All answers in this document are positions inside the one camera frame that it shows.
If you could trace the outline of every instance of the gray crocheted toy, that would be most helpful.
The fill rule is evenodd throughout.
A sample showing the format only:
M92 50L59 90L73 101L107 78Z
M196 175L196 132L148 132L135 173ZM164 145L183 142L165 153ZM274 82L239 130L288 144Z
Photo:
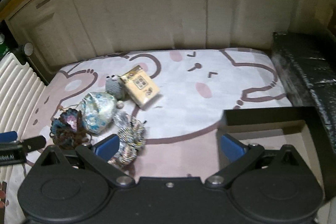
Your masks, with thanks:
M116 75L106 77L105 90L110 95L113 95L117 100L125 99L125 91L119 77Z

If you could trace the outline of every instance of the open box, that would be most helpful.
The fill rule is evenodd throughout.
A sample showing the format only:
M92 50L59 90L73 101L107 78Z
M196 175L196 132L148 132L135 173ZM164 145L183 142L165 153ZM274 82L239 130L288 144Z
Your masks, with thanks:
M315 107L225 110L217 131L220 169L229 164L221 151L221 137L226 133L265 149L292 144L324 189L326 200L336 196L336 156Z

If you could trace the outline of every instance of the blue pad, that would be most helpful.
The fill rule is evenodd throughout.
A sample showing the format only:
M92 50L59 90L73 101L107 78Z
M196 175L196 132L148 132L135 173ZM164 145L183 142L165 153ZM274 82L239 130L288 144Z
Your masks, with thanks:
M244 156L247 151L247 146L231 137L229 134L224 134L220 140L220 148L230 163Z
M10 143L16 141L17 133L15 131L0 133L0 143Z
M103 139L92 146L91 150L103 160L110 160L119 150L119 137L115 134Z

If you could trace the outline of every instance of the cartoon nose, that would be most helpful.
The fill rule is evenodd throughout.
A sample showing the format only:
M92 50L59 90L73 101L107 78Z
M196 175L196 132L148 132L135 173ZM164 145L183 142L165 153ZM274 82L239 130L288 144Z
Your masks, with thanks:
M193 70L201 69L201 68L202 68L202 65L200 63L195 63L195 66L187 71L193 71Z

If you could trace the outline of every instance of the white radiator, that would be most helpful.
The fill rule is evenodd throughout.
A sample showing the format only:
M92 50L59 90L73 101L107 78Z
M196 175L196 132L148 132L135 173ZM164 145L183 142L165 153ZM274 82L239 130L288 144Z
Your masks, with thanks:
M12 53L0 61L0 133L16 131L18 140L26 129L45 85L26 63ZM0 183L8 183L12 167L0 168Z

